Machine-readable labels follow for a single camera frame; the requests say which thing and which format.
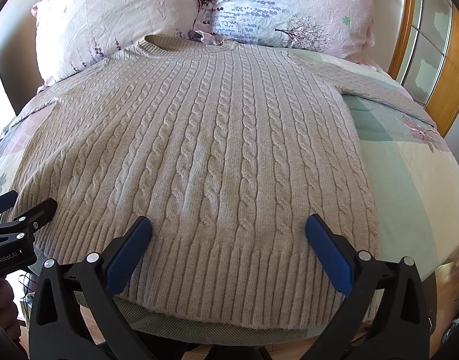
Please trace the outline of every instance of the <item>floral pillow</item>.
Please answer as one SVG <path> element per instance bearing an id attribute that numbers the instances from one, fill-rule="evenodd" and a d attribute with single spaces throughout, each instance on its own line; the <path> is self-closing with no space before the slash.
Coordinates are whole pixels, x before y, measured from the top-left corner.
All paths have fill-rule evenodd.
<path id="1" fill-rule="evenodd" d="M 374 45 L 373 0 L 206 0 L 194 30 L 362 62 Z"/>
<path id="2" fill-rule="evenodd" d="M 42 0 L 36 53 L 46 86 L 86 69 L 148 34 L 188 38 L 200 0 Z"/>

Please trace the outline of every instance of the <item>wooden floor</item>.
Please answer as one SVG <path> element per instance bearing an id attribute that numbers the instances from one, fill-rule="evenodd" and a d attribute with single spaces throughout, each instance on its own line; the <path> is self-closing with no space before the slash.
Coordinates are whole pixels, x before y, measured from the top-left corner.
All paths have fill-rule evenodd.
<path id="1" fill-rule="evenodd" d="M 436 284 L 438 309 L 436 328 L 430 339 L 431 355 L 438 350 L 441 337 L 458 313 L 459 301 L 455 301 L 455 299 L 459 298 L 459 267 L 456 267 L 453 263 L 440 266 L 436 271 Z M 82 307 L 81 311 L 94 341 L 96 343 L 102 342 L 104 340 L 103 336 L 99 332 L 89 309 Z M 273 360 L 299 360 L 315 340 L 316 338 L 314 337 L 284 344 L 266 345 L 266 349 Z M 22 328 L 21 343 L 26 349 L 28 348 L 26 328 Z M 186 352 L 183 360 L 203 360 L 208 350 L 208 345 L 201 345 L 192 352 Z"/>

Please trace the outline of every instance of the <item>human hand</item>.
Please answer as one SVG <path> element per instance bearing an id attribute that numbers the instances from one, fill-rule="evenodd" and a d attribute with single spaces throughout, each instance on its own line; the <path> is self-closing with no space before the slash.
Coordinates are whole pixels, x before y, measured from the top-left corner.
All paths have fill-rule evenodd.
<path id="1" fill-rule="evenodd" d="M 8 336 L 15 340 L 21 335 L 18 323 L 18 308 L 13 302 L 14 293 L 6 280 L 0 280 L 0 325 Z"/>

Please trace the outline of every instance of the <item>beige cable-knit sweater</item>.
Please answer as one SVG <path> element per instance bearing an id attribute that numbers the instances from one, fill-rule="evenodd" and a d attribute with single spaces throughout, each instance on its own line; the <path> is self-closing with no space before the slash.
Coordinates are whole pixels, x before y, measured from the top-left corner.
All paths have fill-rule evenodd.
<path id="1" fill-rule="evenodd" d="M 430 121 L 415 103 L 284 49 L 149 36 L 36 96 L 16 212 L 58 202 L 37 246 L 80 261 L 139 215 L 153 239 L 122 297 L 253 328 L 327 323 L 341 303 L 308 246 L 319 213 L 378 254 L 377 213 L 340 93 Z"/>

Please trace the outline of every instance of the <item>floral bedspread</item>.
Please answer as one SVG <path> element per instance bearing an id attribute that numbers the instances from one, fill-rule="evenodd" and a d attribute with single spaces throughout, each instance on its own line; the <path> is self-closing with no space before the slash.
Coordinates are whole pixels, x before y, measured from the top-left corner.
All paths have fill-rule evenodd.
<path id="1" fill-rule="evenodd" d="M 384 72 L 316 52 L 289 52 L 337 64 L 406 93 Z M 434 128 L 396 109 L 362 97 L 343 98 L 361 140 L 378 210 L 380 258 L 399 261 L 411 256 L 422 278 L 448 258 L 459 263 L 459 167 L 443 138 Z M 0 195 L 12 189 L 25 148 L 52 107 L 11 127 L 0 143 Z"/>

